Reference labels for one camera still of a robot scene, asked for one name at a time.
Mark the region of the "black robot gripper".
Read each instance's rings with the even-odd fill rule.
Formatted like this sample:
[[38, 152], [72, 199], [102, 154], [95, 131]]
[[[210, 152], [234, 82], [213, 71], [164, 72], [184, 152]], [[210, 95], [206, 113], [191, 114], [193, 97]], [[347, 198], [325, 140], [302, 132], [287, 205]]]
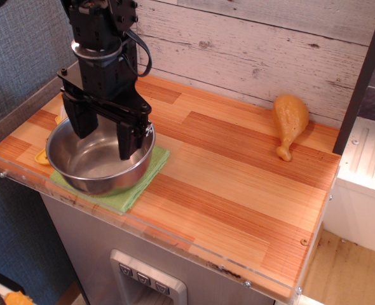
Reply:
[[108, 63], [79, 61], [79, 69], [58, 71], [64, 108], [74, 133], [84, 139], [98, 127], [97, 116], [114, 123], [119, 157], [130, 159], [151, 131], [151, 106], [137, 93], [140, 77], [134, 58]]

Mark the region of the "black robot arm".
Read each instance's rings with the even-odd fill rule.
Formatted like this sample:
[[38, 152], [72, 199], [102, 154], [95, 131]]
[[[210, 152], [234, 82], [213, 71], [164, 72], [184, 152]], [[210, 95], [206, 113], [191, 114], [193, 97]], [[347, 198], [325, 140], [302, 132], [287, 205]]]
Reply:
[[62, 1], [74, 39], [79, 71], [58, 73], [63, 82], [65, 111], [75, 134], [93, 133], [102, 116], [116, 124], [122, 160], [142, 147], [151, 133], [151, 106], [135, 88], [138, 78], [137, 47], [148, 47], [131, 29], [138, 21], [136, 1]]

